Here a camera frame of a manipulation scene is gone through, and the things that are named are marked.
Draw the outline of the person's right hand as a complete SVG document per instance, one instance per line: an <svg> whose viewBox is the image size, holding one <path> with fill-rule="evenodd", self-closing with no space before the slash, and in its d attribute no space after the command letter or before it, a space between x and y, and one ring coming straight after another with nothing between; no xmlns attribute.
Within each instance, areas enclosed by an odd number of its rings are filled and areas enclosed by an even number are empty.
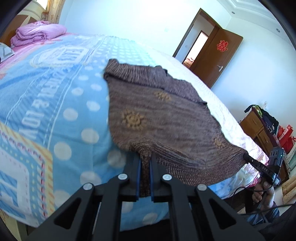
<svg viewBox="0 0 296 241"><path fill-rule="evenodd" d="M260 178L255 185L254 192L251 196L254 203L261 204L261 210L267 210L273 207L275 190L266 180Z"/></svg>

